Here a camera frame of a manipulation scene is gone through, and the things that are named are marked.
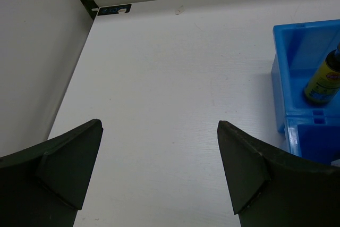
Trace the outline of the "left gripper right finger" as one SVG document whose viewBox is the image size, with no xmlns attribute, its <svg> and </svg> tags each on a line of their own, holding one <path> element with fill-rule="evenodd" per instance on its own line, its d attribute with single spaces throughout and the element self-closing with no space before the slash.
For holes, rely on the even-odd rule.
<svg viewBox="0 0 340 227">
<path fill-rule="evenodd" d="M 287 153 L 227 121 L 217 128 L 242 226 L 339 226 L 339 168 Z"/>
</svg>

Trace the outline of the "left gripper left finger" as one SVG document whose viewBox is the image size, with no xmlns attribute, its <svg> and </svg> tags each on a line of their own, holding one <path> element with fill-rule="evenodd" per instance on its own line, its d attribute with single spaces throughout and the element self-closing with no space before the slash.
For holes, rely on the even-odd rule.
<svg viewBox="0 0 340 227">
<path fill-rule="evenodd" d="M 93 119 L 1 157 L 1 226 L 73 226 L 103 135 Z"/>
</svg>

